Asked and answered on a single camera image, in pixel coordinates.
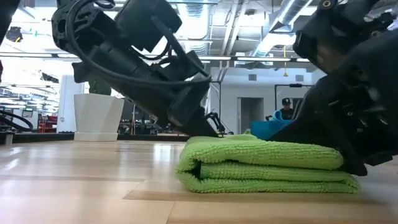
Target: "pipe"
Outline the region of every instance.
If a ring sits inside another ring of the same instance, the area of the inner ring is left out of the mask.
[[[229,18],[229,21],[227,23],[227,26],[226,26],[223,46],[221,48],[220,55],[224,55],[224,53],[225,53],[226,46],[227,46],[228,41],[229,41],[229,36],[231,35],[231,31],[232,31],[233,26],[234,26],[235,15],[236,15],[236,10],[238,9],[238,4],[239,4],[239,0],[234,0],[232,2],[231,14],[230,14],[230,18]]]
[[[208,36],[210,23],[209,4],[178,4],[178,11],[182,20],[187,24],[189,40],[203,40]],[[187,51],[194,50],[197,55],[206,55],[209,43],[194,42],[186,44]]]
[[[284,26],[291,25],[294,21],[299,17],[300,11],[306,8],[309,4],[311,4],[312,0],[283,0],[279,15],[277,17],[277,21]],[[269,43],[269,31],[275,27],[276,21],[266,22],[265,24],[265,36],[260,44],[256,47],[255,50],[252,51],[252,57],[265,57],[270,51],[269,47],[261,49],[264,45],[277,45],[273,43]]]
[[[246,9],[248,8],[248,4],[249,4],[249,0],[244,0],[242,3],[242,7],[241,7],[241,11],[240,11],[238,20],[236,21],[235,28],[233,29],[233,32],[232,32],[231,42],[229,43],[228,50],[226,51],[227,55],[230,55],[232,52],[232,48],[234,47],[236,37],[238,36],[238,33],[239,33],[239,28],[241,27],[241,24],[242,24],[244,13],[246,12]]]

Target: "wooden floor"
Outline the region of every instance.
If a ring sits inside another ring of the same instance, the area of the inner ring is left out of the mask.
[[[397,223],[398,161],[359,195],[186,192],[183,143],[46,142],[0,147],[0,223]]]

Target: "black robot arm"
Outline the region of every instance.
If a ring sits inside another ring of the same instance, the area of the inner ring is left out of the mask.
[[[134,101],[160,126],[171,123],[189,136],[217,136],[200,106],[210,76],[196,53],[186,54],[174,37],[182,22],[169,3],[127,1],[113,20],[94,2],[58,0],[52,18],[57,47],[82,61],[73,64],[75,81],[87,82],[94,75]],[[113,5],[110,0],[101,6]],[[153,51],[163,36],[168,44],[160,56],[148,58],[136,50]],[[177,56],[166,56],[170,49]],[[148,65],[142,59],[162,61]]]
[[[305,95],[295,119],[271,137],[330,146],[348,171],[366,175],[364,164],[398,154],[398,30],[390,12],[366,21],[378,0],[322,0],[297,32],[294,50],[327,76]]]

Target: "ceiling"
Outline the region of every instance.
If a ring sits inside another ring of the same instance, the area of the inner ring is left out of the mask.
[[[208,55],[222,55],[224,37],[229,28],[229,23],[232,21],[231,35],[227,38],[229,45],[231,45],[230,55],[249,55],[261,43],[264,38],[264,27],[268,23],[271,15],[277,14],[281,7],[282,0],[257,0],[248,1],[246,11],[242,16],[239,16],[242,9],[242,4],[238,4],[235,16],[232,18],[231,10],[234,2],[238,0],[169,0],[176,10],[178,5],[176,2],[207,2],[215,3],[208,4],[209,23],[207,35],[200,42],[209,43],[209,49],[206,52]],[[57,9],[56,0],[30,0],[23,1],[26,4],[21,6],[12,18],[11,26],[18,26],[22,28],[23,40],[16,43],[7,39],[4,40],[0,46],[0,52],[17,52],[17,53],[59,53],[62,52],[53,42],[51,17]],[[118,6],[116,10],[106,11],[109,17],[114,18],[120,10],[123,1],[116,1]],[[377,6],[377,9],[385,9],[395,4],[397,0],[382,0]],[[305,7],[299,12],[299,17],[293,23],[291,33],[302,27],[309,16],[315,11],[319,0],[313,0],[308,7]],[[193,42],[190,37],[198,27],[192,25],[192,20],[182,17],[183,26],[176,33],[180,43],[187,49]],[[233,32],[236,29],[237,35],[234,39]],[[292,50],[291,44],[284,48],[281,46],[273,47],[269,51],[268,56],[273,57],[298,57]],[[144,54],[159,54],[163,51],[166,41],[161,41],[153,52],[143,52]],[[58,88],[57,84],[47,82],[42,79],[42,72],[58,78],[64,74],[73,73],[71,62],[67,58],[59,58],[58,60],[47,60],[43,58],[2,58],[5,71],[3,73],[2,85],[17,84],[17,85],[51,85]],[[212,63],[210,66],[218,67],[218,63]],[[274,62],[272,67],[274,69],[285,67],[285,63]],[[307,68],[314,69],[310,63],[288,63],[290,68]]]

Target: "microfiber towel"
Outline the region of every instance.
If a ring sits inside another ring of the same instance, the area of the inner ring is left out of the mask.
[[[176,168],[192,192],[356,193],[357,181],[338,171],[341,154],[311,144],[263,141],[251,134],[193,137]]]

